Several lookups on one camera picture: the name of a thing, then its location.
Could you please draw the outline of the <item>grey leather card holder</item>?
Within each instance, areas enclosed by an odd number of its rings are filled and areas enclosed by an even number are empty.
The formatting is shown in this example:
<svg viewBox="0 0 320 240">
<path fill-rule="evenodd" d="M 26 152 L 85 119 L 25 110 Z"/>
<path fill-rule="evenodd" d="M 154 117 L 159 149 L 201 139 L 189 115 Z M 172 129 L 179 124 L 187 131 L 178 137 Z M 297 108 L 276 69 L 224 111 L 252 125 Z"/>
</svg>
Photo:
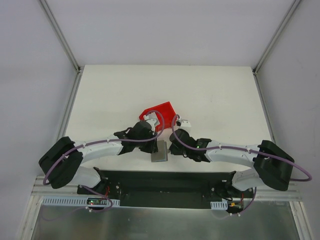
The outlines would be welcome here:
<svg viewBox="0 0 320 240">
<path fill-rule="evenodd" d="M 157 142 L 157 152 L 151 154 L 152 163 L 160 163 L 168 161 L 168 148 L 165 140 L 159 140 Z"/>
</svg>

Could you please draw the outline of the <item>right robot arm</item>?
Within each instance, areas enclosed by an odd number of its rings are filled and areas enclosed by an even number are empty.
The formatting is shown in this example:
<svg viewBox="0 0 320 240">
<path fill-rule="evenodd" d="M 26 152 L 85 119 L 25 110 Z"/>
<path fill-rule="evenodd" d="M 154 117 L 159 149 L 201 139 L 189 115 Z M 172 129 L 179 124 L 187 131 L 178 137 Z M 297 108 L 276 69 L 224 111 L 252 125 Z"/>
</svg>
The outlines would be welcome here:
<svg viewBox="0 0 320 240">
<path fill-rule="evenodd" d="M 244 171 L 233 171 L 225 183 L 225 192 L 237 197 L 242 192 L 260 186 L 285 192 L 289 188 L 293 166 L 280 157 L 294 162 L 294 159 L 269 140 L 258 145 L 223 145 L 209 138 L 192 138 L 184 129 L 175 130 L 169 137 L 170 153 L 183 156 L 195 162 L 223 162 L 248 167 Z"/>
</svg>

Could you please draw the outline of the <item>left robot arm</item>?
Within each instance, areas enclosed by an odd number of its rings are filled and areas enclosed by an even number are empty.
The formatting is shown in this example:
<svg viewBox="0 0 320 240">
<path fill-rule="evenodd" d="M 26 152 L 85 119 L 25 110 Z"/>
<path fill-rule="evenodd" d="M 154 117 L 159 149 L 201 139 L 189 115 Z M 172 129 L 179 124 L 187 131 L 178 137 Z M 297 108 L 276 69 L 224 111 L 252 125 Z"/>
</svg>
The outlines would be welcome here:
<svg viewBox="0 0 320 240">
<path fill-rule="evenodd" d="M 97 167 L 81 164 L 109 156 L 120 156 L 139 149 L 152 154 L 157 152 L 158 121 L 140 120 L 133 127 L 115 132 L 106 139 L 76 143 L 68 136 L 60 138 L 38 161 L 45 178 L 44 185 L 60 189 L 67 184 L 78 186 L 80 195 L 104 195 L 110 192 L 110 183 Z"/>
</svg>

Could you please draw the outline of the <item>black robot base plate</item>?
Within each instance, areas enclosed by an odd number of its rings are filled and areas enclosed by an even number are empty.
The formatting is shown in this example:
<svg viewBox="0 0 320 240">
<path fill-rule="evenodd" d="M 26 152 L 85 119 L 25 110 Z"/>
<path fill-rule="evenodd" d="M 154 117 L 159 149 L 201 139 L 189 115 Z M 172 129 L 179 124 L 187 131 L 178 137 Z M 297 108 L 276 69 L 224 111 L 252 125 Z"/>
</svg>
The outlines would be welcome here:
<svg viewBox="0 0 320 240">
<path fill-rule="evenodd" d="M 253 197 L 229 183 L 232 174 L 222 172 L 160 172 L 101 170 L 102 181 L 89 188 L 80 183 L 77 194 L 101 194 L 119 200 L 122 207 L 209 209 L 212 202 Z"/>
</svg>

